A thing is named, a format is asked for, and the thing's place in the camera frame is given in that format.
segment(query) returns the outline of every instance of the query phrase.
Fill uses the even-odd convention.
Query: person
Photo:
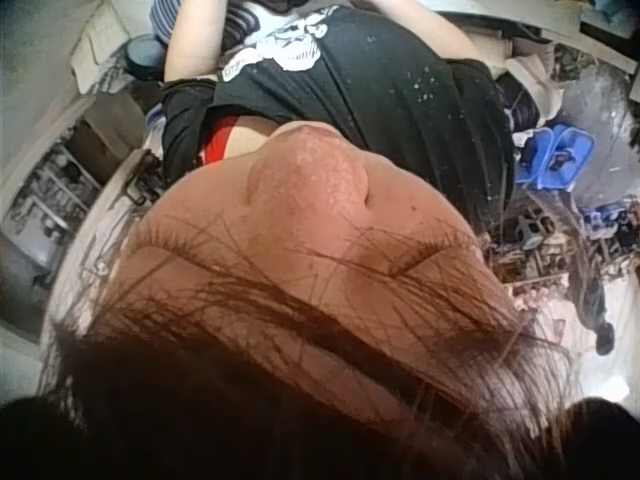
[[[226,1],[185,0],[169,44],[164,174],[255,151],[318,122],[426,180],[483,233],[513,189],[498,88],[469,38],[417,0],[312,12],[220,57]]]
[[[596,272],[585,280],[575,261],[572,262],[568,293],[580,324],[596,334],[596,353],[603,357],[610,355],[615,348],[615,327],[606,320],[606,294],[600,275]]]

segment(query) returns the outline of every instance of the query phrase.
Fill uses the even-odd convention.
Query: dark hair
[[[110,303],[85,335],[57,328],[57,375],[42,399],[67,421],[56,429],[74,427],[86,460],[77,468],[88,470],[78,475],[511,478],[535,474],[543,452],[553,451],[553,441],[532,438],[561,411],[563,352],[481,292],[364,272],[415,311],[446,316],[450,330],[436,338],[407,326],[425,361],[446,374],[443,382],[273,283],[211,271],[188,309],[167,292],[165,301]],[[201,321],[210,309],[225,320],[222,328]],[[227,332],[246,325],[262,344],[238,344]],[[344,365],[354,382],[383,389],[409,418],[363,421],[309,394],[304,385],[321,379],[282,349],[283,332]],[[277,353],[272,364],[260,358],[264,345]],[[285,370],[299,380],[287,380]],[[549,428],[561,432],[562,416],[554,418]]]
[[[605,323],[598,328],[596,337],[596,352],[606,356],[613,352],[616,344],[616,332],[612,324]]]

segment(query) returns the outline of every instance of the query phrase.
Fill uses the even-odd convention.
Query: graphic print
[[[322,23],[337,6],[323,8],[306,18],[287,25],[258,41],[255,46],[240,50],[223,68],[222,80],[233,80],[244,67],[272,59],[287,72],[309,70],[320,58],[317,39],[327,34]]]

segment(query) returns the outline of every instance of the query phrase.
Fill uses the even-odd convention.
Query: blue object
[[[533,134],[535,153],[526,165],[520,163],[516,173],[516,183],[529,185],[533,183],[548,163],[553,153],[553,132],[549,128],[541,128]]]
[[[553,128],[555,139],[552,154],[536,177],[535,188],[569,190],[578,175],[587,165],[595,147],[594,138],[584,130],[567,125],[556,125]],[[555,165],[554,161],[562,158]]]

